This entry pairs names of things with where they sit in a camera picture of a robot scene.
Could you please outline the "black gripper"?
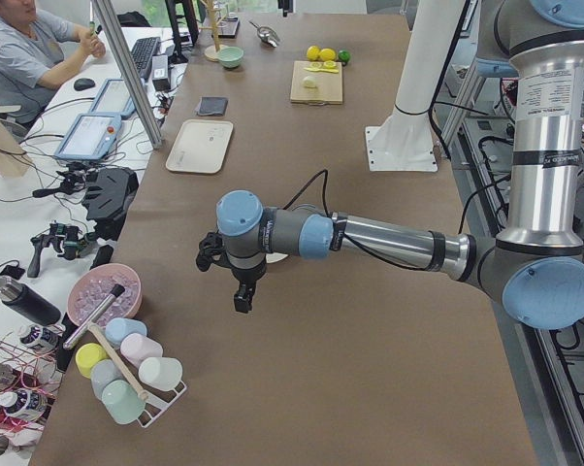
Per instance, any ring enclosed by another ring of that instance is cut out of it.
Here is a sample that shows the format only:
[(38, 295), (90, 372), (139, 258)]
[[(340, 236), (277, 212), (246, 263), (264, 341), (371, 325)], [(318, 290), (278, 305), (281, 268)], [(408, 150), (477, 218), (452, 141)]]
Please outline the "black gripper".
[(257, 282), (266, 274), (267, 262), (264, 252), (249, 257), (239, 257), (227, 252), (233, 276), (239, 281), (234, 294), (235, 311), (248, 314), (252, 310), (252, 300)]

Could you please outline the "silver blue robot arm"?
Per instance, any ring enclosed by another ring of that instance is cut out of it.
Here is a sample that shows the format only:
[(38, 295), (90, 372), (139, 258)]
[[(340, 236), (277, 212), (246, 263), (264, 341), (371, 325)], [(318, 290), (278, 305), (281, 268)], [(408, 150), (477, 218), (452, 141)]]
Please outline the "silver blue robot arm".
[(357, 216), (267, 208), (236, 190), (217, 203), (214, 262), (250, 310), (269, 253), (326, 257), (356, 248), (394, 266), (469, 283), (514, 319), (556, 330), (584, 317), (582, 240), (572, 222), (584, 101), (584, 1), (485, 1), (478, 69), (518, 76), (506, 227), (494, 238), (446, 236)]

